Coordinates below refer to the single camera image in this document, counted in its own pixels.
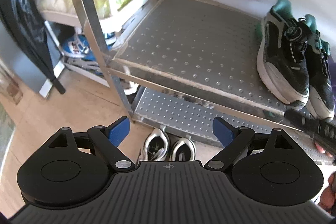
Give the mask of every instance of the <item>shoe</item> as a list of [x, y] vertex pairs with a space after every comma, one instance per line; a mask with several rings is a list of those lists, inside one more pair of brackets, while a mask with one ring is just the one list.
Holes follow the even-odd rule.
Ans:
[[121, 85], [126, 95], [131, 95], [137, 92], [139, 84], [134, 82], [128, 82], [125, 79], [120, 78]]
[[301, 109], [308, 101], [305, 51], [311, 30], [296, 21], [288, 0], [278, 0], [256, 28], [261, 44], [257, 70], [266, 87], [284, 104]]
[[306, 15], [305, 23], [312, 32], [305, 53], [309, 73], [309, 100], [306, 107], [316, 119], [332, 119], [335, 102], [328, 65], [330, 45], [320, 39], [315, 17]]
[[169, 161], [195, 160], [196, 146], [186, 138], [180, 138], [173, 144]]
[[154, 128], [153, 132], [146, 138], [137, 164], [141, 160], [146, 161], [164, 161], [167, 157], [169, 149], [169, 138], [165, 132], [158, 128]]
[[103, 35], [104, 35], [104, 38], [105, 38], [106, 45], [108, 45], [108, 46], [112, 45], [117, 40], [117, 38], [114, 35], [114, 32], [104, 33]]
[[74, 34], [66, 39], [62, 49], [65, 56], [73, 58], [83, 58], [91, 51], [88, 41], [81, 34]]

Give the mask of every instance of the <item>black and white sneaker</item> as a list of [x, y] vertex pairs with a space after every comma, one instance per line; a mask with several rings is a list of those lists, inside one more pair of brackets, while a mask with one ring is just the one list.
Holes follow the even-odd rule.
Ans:
[[146, 161], [164, 161], [168, 155], [169, 138], [165, 132], [154, 128], [153, 132], [146, 138], [137, 164], [141, 160]]
[[312, 31], [305, 53], [309, 73], [309, 100], [306, 107], [314, 118], [332, 119], [335, 102], [328, 66], [330, 45], [320, 39], [315, 17], [306, 15], [305, 23]]
[[293, 18], [291, 3], [278, 0], [257, 26], [257, 70], [266, 87], [284, 104], [301, 109], [308, 101], [305, 50], [310, 29]]
[[173, 144], [169, 161], [189, 161], [195, 160], [196, 146], [186, 138], [180, 138]]

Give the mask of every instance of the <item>black umbrella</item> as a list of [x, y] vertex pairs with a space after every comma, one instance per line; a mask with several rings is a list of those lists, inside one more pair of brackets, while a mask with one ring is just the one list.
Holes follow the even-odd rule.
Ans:
[[0, 18], [19, 48], [53, 83], [59, 93], [65, 93], [64, 87], [54, 75], [44, 20], [34, 0], [0, 0]]

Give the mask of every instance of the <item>finger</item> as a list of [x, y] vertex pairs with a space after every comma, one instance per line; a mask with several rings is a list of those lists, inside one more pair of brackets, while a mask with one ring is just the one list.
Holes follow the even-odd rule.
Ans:
[[325, 149], [322, 146], [320, 146], [317, 142], [315, 142], [315, 146], [318, 152], [325, 153]]
[[331, 187], [328, 186], [324, 189], [320, 197], [320, 203], [325, 205], [326, 209], [331, 209], [335, 203], [335, 193], [331, 190]]
[[328, 208], [324, 203], [319, 202], [318, 204], [323, 210], [328, 211], [330, 208]]
[[334, 179], [335, 179], [335, 173], [332, 173], [332, 174], [330, 175], [330, 177], [328, 178], [328, 182], [329, 182], [330, 184], [332, 184], [332, 183], [334, 182]]

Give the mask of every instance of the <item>blue and white shoe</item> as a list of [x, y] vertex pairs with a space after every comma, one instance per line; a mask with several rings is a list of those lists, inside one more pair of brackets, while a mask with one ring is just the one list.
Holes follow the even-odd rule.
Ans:
[[65, 56], [74, 58], [84, 58], [90, 50], [90, 46], [85, 36], [74, 34], [66, 39], [62, 45]]
[[[107, 46], [107, 49], [109, 51], [111, 51], [114, 47], [114, 44], [112, 45], [108, 45]], [[86, 60], [86, 61], [97, 61], [96, 58], [95, 58], [95, 55], [93, 54], [92, 50], [89, 48], [89, 51], [88, 53], [82, 58], [83, 60]]]
[[104, 38], [107, 46], [112, 45], [117, 40], [116, 36], [114, 35], [114, 32], [104, 33]]

